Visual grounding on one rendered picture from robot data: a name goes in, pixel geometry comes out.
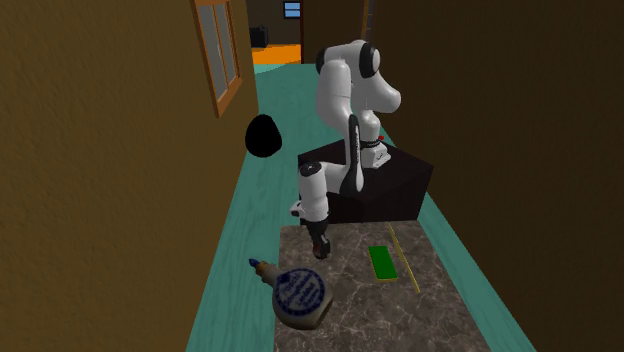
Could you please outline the round flask with blue label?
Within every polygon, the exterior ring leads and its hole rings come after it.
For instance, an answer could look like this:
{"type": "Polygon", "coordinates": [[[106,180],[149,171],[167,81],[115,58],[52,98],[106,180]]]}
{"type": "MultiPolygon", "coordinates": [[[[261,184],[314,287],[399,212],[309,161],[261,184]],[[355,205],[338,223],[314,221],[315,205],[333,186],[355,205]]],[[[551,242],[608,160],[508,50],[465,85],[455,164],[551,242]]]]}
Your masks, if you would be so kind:
{"type": "Polygon", "coordinates": [[[276,265],[250,258],[249,265],[272,288],[272,307],[278,320],[296,330],[315,330],[333,303],[326,280],[305,267],[283,271],[276,265]]]}

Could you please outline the green flat block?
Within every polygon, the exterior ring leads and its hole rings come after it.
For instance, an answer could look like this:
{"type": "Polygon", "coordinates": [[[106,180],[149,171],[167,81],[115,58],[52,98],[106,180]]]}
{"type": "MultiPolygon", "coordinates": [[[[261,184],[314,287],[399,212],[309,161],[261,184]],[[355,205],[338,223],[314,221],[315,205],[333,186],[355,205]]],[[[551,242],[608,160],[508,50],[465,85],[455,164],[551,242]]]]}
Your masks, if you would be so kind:
{"type": "Polygon", "coordinates": [[[377,282],[393,282],[398,279],[387,246],[369,246],[368,255],[377,282]]]}

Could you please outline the black robot stand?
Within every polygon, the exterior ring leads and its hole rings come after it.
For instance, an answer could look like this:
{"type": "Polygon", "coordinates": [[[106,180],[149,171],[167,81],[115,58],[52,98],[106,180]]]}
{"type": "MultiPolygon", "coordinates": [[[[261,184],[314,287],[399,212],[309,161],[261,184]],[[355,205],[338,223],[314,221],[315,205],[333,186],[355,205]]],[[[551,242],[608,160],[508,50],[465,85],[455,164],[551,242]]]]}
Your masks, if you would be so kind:
{"type": "Polygon", "coordinates": [[[387,143],[391,159],[363,171],[363,190],[353,198],[329,193],[328,222],[413,221],[418,218],[433,166],[387,143]]]}

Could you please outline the thin yellow stick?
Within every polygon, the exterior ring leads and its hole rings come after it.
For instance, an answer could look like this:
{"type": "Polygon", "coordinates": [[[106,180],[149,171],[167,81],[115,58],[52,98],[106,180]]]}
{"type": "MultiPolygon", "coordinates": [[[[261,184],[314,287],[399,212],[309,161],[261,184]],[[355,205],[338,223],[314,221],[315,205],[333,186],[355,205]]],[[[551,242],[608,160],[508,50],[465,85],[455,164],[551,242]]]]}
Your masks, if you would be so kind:
{"type": "Polygon", "coordinates": [[[419,284],[418,284],[418,282],[417,282],[417,280],[415,278],[415,275],[414,275],[414,273],[413,273],[413,271],[412,271],[412,269],[411,269],[411,267],[409,265],[409,262],[408,262],[408,260],[407,260],[407,258],[405,256],[405,253],[404,253],[404,251],[403,251],[403,249],[402,249],[402,247],[400,245],[400,242],[398,241],[396,233],[395,233],[392,225],[389,222],[386,222],[386,225],[387,225],[387,227],[388,227],[388,229],[390,231],[390,235],[391,235],[391,238],[392,238],[394,246],[395,246],[395,251],[396,251],[399,259],[404,264],[404,267],[405,267],[405,269],[407,271],[407,274],[408,274],[408,276],[409,276],[409,278],[411,280],[412,286],[413,286],[416,294],[420,294],[421,293],[421,289],[420,289],[419,284]]]}

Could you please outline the black egg-shaped object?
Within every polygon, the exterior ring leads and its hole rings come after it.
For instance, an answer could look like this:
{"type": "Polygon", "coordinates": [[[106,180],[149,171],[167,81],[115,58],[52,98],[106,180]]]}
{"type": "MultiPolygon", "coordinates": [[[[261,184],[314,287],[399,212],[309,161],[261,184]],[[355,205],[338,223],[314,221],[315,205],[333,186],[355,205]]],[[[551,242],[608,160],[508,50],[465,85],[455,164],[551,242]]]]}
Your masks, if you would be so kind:
{"type": "Polygon", "coordinates": [[[282,148],[282,136],[271,116],[257,115],[245,134],[247,151],[259,158],[268,158],[282,148]]]}

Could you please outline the wooden framed window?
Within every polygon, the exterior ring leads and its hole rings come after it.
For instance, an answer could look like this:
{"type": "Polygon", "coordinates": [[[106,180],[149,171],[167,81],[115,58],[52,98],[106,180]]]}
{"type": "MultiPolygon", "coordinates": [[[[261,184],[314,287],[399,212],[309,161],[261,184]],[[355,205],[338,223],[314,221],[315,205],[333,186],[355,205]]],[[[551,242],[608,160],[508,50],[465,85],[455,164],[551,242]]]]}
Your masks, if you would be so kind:
{"type": "Polygon", "coordinates": [[[217,118],[242,84],[232,0],[191,0],[217,118]]]}

